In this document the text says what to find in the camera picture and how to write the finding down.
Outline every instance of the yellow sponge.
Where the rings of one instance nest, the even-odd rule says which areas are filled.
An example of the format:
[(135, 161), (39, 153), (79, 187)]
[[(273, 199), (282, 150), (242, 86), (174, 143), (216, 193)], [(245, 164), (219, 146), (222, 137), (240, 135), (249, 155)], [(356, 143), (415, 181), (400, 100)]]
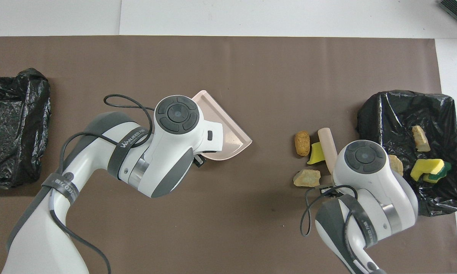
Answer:
[(325, 160), (325, 155), (323, 154), (323, 149), (321, 149), (321, 143), (311, 144), (311, 156), (310, 160), (307, 162), (308, 165), (318, 163)]
[(423, 173), (438, 174), (444, 168), (441, 159), (418, 159), (411, 170), (411, 178), (418, 181)]

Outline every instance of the circular control button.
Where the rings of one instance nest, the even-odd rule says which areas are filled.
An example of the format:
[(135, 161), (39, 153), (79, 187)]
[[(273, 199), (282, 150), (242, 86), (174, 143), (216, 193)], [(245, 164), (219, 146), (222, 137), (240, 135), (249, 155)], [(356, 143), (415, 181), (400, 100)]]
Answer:
[(188, 109), (182, 104), (174, 104), (168, 109), (168, 118), (175, 123), (181, 123), (188, 118)]
[(360, 147), (355, 151), (355, 158), (363, 164), (372, 163), (376, 158), (376, 152), (370, 147)]

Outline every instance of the brown paper mat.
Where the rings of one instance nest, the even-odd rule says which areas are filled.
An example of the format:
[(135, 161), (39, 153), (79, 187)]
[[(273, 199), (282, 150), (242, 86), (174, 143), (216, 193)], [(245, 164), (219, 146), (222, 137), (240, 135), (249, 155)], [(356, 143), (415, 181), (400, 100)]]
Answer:
[[(206, 89), (254, 140), (235, 158), (192, 167), (162, 198), (104, 170), (93, 174), (67, 224), (106, 253), (113, 273), (125, 274), (346, 272), (316, 231), (299, 233), (305, 189), (292, 178), (307, 160), (296, 155), (293, 135), (330, 127), (340, 150), (357, 138), (357, 110), (373, 93), (441, 92), (434, 40), (422, 39), (0, 38), (0, 76), (29, 67), (51, 82), (41, 181), (68, 136), (113, 110), (102, 103), (110, 93), (155, 106)], [(141, 111), (126, 112), (147, 124)], [(0, 190), (0, 271), (8, 234), (39, 187)], [(77, 246), (91, 273), (105, 271), (95, 253)], [(420, 217), (369, 253), (388, 273), (457, 272), (455, 216)]]

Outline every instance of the white table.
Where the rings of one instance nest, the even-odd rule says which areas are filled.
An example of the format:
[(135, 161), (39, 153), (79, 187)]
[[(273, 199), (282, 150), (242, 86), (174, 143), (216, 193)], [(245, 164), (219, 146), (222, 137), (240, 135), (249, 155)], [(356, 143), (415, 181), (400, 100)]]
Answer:
[(0, 36), (208, 35), (435, 38), (457, 109), (457, 21), (437, 0), (0, 0)]

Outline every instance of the black cable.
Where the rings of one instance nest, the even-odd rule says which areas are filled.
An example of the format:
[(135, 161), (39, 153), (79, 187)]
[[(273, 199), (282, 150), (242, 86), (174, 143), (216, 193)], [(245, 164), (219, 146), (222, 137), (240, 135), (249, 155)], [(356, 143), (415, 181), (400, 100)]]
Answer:
[[(315, 189), (315, 188), (314, 187), (310, 188), (305, 192), (306, 209), (305, 209), (305, 212), (303, 212), (303, 216), (301, 216), (301, 222), (300, 222), (300, 233), (301, 233), (301, 235), (303, 237), (307, 237), (310, 234), (310, 231), (311, 231), (311, 212), (310, 212), (310, 208), (316, 203), (316, 201), (320, 200), (321, 198), (323, 198), (325, 196), (330, 195), (333, 191), (335, 191), (336, 189), (339, 189), (339, 188), (348, 188), (348, 189), (352, 190), (352, 192), (354, 193), (354, 198), (355, 199), (358, 198), (357, 190), (355, 190), (355, 188), (353, 188), (350, 185), (340, 185), (340, 186), (332, 187), (331, 189), (328, 189), (327, 191), (325, 191), (322, 194), (320, 194), (320, 196), (318, 196), (316, 199), (314, 199), (311, 203), (308, 203), (308, 193), (311, 190)], [(308, 231), (306, 233), (304, 233), (303, 232), (303, 222), (305, 220), (306, 215), (308, 215)]]
[[(111, 97), (120, 97), (120, 98), (124, 98), (126, 100), (129, 100), (131, 102), (133, 102), (134, 104), (136, 104), (136, 106), (129, 106), (129, 105), (118, 105), (118, 104), (111, 104), (109, 102), (107, 102), (107, 100)], [(125, 96), (125, 95), (121, 95), (121, 94), (110, 94), (110, 95), (107, 95), (103, 98), (103, 102), (108, 105), (108, 106), (111, 106), (111, 107), (118, 107), (118, 108), (140, 108), (142, 109), (142, 111), (146, 114), (147, 116), (147, 119), (149, 120), (149, 132), (147, 132), (147, 135), (145, 136), (145, 138), (134, 144), (132, 146), (132, 148), (135, 148), (135, 147), (138, 147), (138, 146), (142, 146), (142, 144), (144, 144), (145, 142), (147, 142), (147, 140), (149, 139), (149, 137), (151, 137), (151, 134), (152, 134), (152, 119), (151, 119), (151, 115), (149, 114), (149, 112), (147, 110), (152, 110), (154, 111), (154, 108), (150, 108), (150, 107), (145, 107), (143, 106), (141, 103), (137, 102), (136, 100), (128, 97), (128, 96)]]
[(100, 251), (100, 249), (98, 249), (96, 246), (92, 245), (91, 243), (89, 243), (88, 241), (84, 240), (83, 238), (81, 238), (80, 236), (76, 235), (73, 231), (71, 231), (68, 227), (66, 227), (59, 219), (58, 217), (56, 216), (56, 213), (54, 212), (54, 210), (50, 210), (49, 211), (49, 214), (51, 215), (51, 218), (53, 218), (53, 221), (55, 222), (55, 224), (61, 229), (63, 230), (63, 232), (65, 232), (66, 234), (68, 234), (69, 236), (71, 236), (72, 238), (74, 238), (75, 240), (79, 241), (80, 243), (88, 246), (89, 248), (93, 249), (96, 253), (98, 253), (98, 255), (100, 255), (102, 257), (102, 259), (104, 260), (105, 264), (107, 265), (107, 271), (108, 271), (108, 274), (111, 274), (112, 273), (112, 269), (110, 268), (110, 262), (108, 261), (107, 259), (107, 256), (105, 256), (105, 254)]
[(108, 137), (103, 136), (102, 134), (97, 134), (97, 133), (93, 133), (93, 132), (78, 132), (78, 133), (75, 133), (74, 135), (70, 136), (66, 140), (66, 142), (63, 144), (63, 147), (61, 147), (60, 164), (58, 166), (58, 170), (56, 171), (60, 175), (62, 175), (63, 171), (65, 171), (63, 169), (63, 165), (64, 165), (64, 162), (65, 162), (65, 150), (67, 149), (68, 144), (78, 136), (94, 136), (94, 137), (97, 137), (97, 138), (104, 139), (105, 141), (107, 141), (107, 142), (109, 142), (109, 143), (111, 143), (111, 144), (113, 144), (115, 146), (117, 145), (117, 142), (115, 142), (114, 140), (112, 140), (112, 139), (110, 139)]
[(349, 241), (349, 236), (347, 234), (347, 228), (349, 226), (349, 222), (350, 222), (350, 217), (352, 216), (352, 211), (350, 211), (349, 209), (349, 213), (347, 213), (347, 217), (345, 218), (345, 224), (343, 225), (343, 236), (345, 238), (345, 246), (347, 248), (347, 251), (349, 252), (350, 254), (350, 257), (352, 258), (352, 260), (357, 260), (359, 261), (356, 256), (355, 256), (355, 253), (354, 253), (354, 250), (352, 249), (352, 247), (350, 246), (350, 241)]

